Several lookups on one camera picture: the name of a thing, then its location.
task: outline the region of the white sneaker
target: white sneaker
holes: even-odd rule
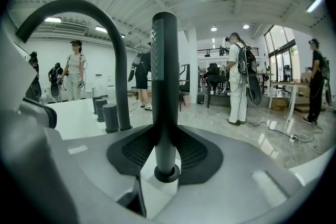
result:
[[[145,106],[145,110],[150,110],[150,111],[152,111],[152,110],[153,110],[152,105],[151,105],[151,104],[147,104],[147,105]]]

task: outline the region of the black shorts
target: black shorts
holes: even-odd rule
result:
[[[147,74],[145,72],[135,71],[135,84],[137,89],[147,90]]]

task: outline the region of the white shirt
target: white shirt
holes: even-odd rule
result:
[[[69,66],[69,74],[79,74],[80,73],[80,63],[85,62],[85,59],[80,54],[72,54],[67,59],[67,64]]]
[[[241,48],[243,48],[243,44],[242,43],[237,43]],[[230,46],[230,51],[229,51],[229,62],[235,62],[236,64],[234,66],[232,66],[230,68],[230,78],[229,78],[229,82],[232,83],[242,83],[242,77],[238,71],[238,55],[239,55],[239,48],[237,47],[237,45],[235,44],[231,44]]]

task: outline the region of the white pants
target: white pants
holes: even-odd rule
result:
[[[62,103],[61,86],[58,85],[58,95],[54,98],[56,103]]]
[[[81,88],[78,87],[80,74],[69,74],[66,81],[68,101],[80,100]]]
[[[237,120],[245,121],[246,119],[246,83],[230,82],[230,102],[231,114],[229,121],[237,122]]]

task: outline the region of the railing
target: railing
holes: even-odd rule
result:
[[[224,48],[224,55],[228,56],[229,49]],[[252,48],[251,52],[254,54],[254,56],[259,56],[259,48]],[[197,51],[197,57],[198,58],[206,58],[206,57],[219,57],[219,48],[217,49],[205,49],[205,50],[198,50]]]

